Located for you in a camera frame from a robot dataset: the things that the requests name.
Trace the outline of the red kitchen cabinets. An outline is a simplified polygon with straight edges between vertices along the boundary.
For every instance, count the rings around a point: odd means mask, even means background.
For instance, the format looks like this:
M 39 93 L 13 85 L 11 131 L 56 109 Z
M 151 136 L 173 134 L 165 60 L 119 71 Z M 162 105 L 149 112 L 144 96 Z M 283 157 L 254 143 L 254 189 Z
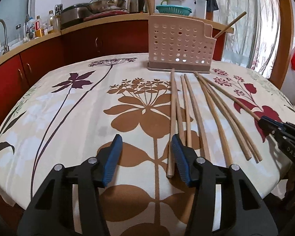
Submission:
M 48 72 L 105 55 L 147 51 L 147 20 L 126 20 L 79 29 L 10 55 L 0 62 L 0 126 L 17 101 Z

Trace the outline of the wooden kitchen countertop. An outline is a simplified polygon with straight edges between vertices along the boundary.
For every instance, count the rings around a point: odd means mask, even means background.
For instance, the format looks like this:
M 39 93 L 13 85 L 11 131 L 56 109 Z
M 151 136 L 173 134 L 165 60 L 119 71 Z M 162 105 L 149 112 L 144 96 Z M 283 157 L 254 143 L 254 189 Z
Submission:
M 12 49 L 12 51 L 8 51 L 6 54 L 0 55 L 0 65 L 6 62 L 7 60 L 11 59 L 13 56 L 21 53 L 22 51 L 29 49 L 30 47 L 33 47 L 34 45 L 50 40 L 52 38 L 59 37 L 61 35 L 65 35 L 65 34 L 78 31 L 80 29 L 85 29 L 88 27 L 103 25 L 106 23 L 148 20 L 148 17 L 149 17 L 148 13 L 119 14 L 115 16 L 98 18 L 98 19 L 87 21 L 87 22 L 83 22 L 83 23 L 71 26 L 69 28 L 65 28 L 58 32 L 53 32 L 51 34 L 47 34 L 45 36 L 35 38 L 34 40 L 29 41 L 27 43 L 21 43 L 20 46 L 15 47 L 14 49 Z

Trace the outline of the floral tablecloth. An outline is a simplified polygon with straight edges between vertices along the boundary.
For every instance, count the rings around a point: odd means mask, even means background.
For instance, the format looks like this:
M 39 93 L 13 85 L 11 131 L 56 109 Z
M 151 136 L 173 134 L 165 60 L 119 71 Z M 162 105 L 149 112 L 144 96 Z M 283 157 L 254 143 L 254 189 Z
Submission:
M 187 75 L 202 116 L 214 165 L 226 166 L 215 120 L 197 77 Z M 295 108 L 257 72 L 213 62 L 207 79 L 257 116 L 295 124 Z M 252 138 L 263 160 L 246 160 L 226 118 L 215 107 L 238 164 L 265 197 L 290 167 L 273 137 L 256 119 L 219 90 Z M 188 93 L 192 146 L 201 141 Z M 112 235 L 183 235 L 194 190 L 178 174 L 166 176 L 171 128 L 171 74 L 148 69 L 147 54 L 112 55 L 78 62 L 46 74 L 13 106 L 0 126 L 0 195 L 26 208 L 56 164 L 71 167 L 123 138 L 114 177 L 100 191 Z

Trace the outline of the sheer floral curtain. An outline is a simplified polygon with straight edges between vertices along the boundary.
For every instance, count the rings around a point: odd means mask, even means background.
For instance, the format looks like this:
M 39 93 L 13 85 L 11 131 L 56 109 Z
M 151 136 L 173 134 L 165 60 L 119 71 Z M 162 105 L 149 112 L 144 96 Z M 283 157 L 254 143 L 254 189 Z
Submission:
M 280 38 L 279 0 L 216 0 L 214 21 L 227 25 L 242 12 L 225 38 L 222 61 L 257 71 L 270 78 Z

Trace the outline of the pink perforated utensil holder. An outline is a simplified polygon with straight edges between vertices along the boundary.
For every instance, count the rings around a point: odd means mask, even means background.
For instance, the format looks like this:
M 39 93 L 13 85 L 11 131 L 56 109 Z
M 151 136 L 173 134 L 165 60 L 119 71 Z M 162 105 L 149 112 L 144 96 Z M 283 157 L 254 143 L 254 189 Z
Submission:
M 210 73 L 216 39 L 213 26 L 169 14 L 148 16 L 148 69 Z

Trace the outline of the white plastic jug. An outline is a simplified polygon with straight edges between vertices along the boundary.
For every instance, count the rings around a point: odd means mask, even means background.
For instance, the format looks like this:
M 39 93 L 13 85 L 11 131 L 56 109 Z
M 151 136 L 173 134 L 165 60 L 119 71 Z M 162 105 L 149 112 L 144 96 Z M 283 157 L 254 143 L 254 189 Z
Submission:
M 195 16 L 200 19 L 206 19 L 207 1 L 195 0 Z

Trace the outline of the teal plastic basket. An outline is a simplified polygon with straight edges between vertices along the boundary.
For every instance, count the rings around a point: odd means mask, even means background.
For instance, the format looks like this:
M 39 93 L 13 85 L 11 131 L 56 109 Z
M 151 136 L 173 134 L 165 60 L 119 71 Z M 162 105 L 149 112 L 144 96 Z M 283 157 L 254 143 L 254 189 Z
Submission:
M 184 7 L 182 5 L 157 5 L 156 9 L 162 14 L 189 16 L 192 13 L 189 7 Z

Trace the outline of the green white mug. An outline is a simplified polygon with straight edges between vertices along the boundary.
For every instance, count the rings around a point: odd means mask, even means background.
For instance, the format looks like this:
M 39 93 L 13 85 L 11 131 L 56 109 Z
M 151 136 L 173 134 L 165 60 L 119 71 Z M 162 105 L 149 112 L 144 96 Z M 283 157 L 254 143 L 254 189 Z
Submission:
M 161 5 L 182 5 L 181 0 L 162 0 Z

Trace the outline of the black rice cooker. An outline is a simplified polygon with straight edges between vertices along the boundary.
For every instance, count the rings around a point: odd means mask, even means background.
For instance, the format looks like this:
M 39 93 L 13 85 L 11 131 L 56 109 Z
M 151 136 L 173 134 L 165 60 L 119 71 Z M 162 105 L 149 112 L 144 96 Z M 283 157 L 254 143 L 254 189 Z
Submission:
M 87 5 L 88 3 L 78 3 L 63 9 L 60 14 L 61 29 L 82 23 L 84 18 L 90 16 Z

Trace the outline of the steel electric kettle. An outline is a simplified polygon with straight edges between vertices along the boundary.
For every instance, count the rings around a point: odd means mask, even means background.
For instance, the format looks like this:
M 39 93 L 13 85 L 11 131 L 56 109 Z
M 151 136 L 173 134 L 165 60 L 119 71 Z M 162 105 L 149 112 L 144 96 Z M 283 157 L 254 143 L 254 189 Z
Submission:
M 130 0 L 129 12 L 130 13 L 145 13 L 145 12 L 147 12 L 145 0 Z

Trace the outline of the red induction cooker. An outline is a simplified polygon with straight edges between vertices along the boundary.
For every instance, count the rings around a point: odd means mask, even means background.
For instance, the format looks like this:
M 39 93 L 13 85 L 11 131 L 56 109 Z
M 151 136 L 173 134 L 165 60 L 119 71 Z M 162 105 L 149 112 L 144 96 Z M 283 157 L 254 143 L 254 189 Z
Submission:
M 125 15 L 128 13 L 129 12 L 123 11 L 123 10 L 113 10 L 113 11 L 100 12 L 100 13 L 92 14 L 91 16 L 84 18 L 84 22 L 88 22 L 88 21 L 100 19 L 100 18 L 111 17 L 111 16 Z

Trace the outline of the steel wok with lid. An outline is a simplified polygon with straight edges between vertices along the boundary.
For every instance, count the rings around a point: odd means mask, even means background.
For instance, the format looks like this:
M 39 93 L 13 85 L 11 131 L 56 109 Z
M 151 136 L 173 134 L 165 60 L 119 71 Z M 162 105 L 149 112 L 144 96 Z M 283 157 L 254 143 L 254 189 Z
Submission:
M 114 11 L 114 10 L 125 10 L 126 1 L 125 0 L 91 0 L 87 9 L 93 14 Z

